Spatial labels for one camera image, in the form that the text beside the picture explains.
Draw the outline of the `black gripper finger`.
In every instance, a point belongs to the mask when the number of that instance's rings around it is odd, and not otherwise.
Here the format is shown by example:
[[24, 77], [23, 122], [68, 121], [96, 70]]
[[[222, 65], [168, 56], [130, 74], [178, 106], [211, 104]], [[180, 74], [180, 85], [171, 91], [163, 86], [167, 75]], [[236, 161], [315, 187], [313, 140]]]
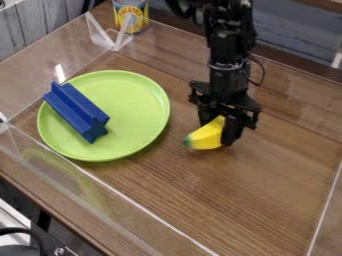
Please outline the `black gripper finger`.
[[231, 146], [236, 139], [240, 138], [244, 125], [242, 119], [228, 115], [224, 118], [224, 125], [222, 130], [220, 142], [226, 146]]
[[198, 116], [199, 116], [199, 123], [202, 126], [204, 126], [218, 117], [218, 113], [212, 108], [207, 106], [200, 106], [198, 108]]

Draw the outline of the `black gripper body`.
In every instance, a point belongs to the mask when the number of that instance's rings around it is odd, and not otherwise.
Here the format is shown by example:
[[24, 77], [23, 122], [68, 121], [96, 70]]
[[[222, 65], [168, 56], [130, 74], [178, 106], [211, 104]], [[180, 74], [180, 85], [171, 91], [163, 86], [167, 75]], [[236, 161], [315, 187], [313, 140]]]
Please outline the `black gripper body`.
[[219, 99], [210, 93], [210, 83], [200, 81], [190, 82], [191, 93], [188, 101], [198, 106], [212, 108], [223, 117], [234, 115], [242, 119], [244, 127], [255, 130], [262, 106], [246, 92], [234, 95], [228, 100]]

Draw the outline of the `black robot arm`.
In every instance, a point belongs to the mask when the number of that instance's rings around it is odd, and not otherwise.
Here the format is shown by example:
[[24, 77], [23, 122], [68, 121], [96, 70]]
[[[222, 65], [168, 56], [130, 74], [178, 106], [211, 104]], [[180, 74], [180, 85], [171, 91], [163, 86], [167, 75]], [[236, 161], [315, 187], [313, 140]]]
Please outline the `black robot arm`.
[[262, 107], [248, 96], [251, 54], [256, 43], [252, 0], [164, 0], [172, 13], [204, 26], [210, 49], [207, 82], [192, 81], [188, 101], [198, 107], [200, 128], [183, 139], [195, 150], [230, 146], [254, 129]]

